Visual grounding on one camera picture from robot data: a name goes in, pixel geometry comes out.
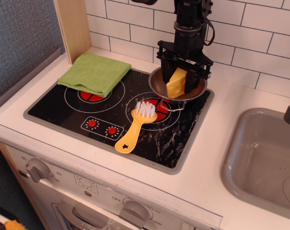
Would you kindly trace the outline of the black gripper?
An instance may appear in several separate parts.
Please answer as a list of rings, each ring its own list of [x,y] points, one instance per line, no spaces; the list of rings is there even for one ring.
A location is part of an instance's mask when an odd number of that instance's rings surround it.
[[[157,57],[161,59],[163,82],[167,84],[177,68],[187,71],[185,93],[191,93],[199,84],[200,78],[208,78],[213,62],[206,57],[202,49],[206,31],[196,33],[175,32],[174,42],[158,41]]]

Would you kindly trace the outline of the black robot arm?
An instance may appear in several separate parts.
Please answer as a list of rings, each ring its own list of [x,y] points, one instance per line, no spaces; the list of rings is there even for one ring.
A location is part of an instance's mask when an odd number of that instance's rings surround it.
[[[184,92],[190,93],[199,84],[200,79],[208,79],[213,65],[202,50],[212,44],[215,35],[209,43],[205,43],[207,26],[212,23],[207,19],[211,14],[213,2],[210,0],[176,0],[174,42],[159,41],[157,57],[161,59],[161,69],[164,83],[168,83],[177,68],[187,72]]]

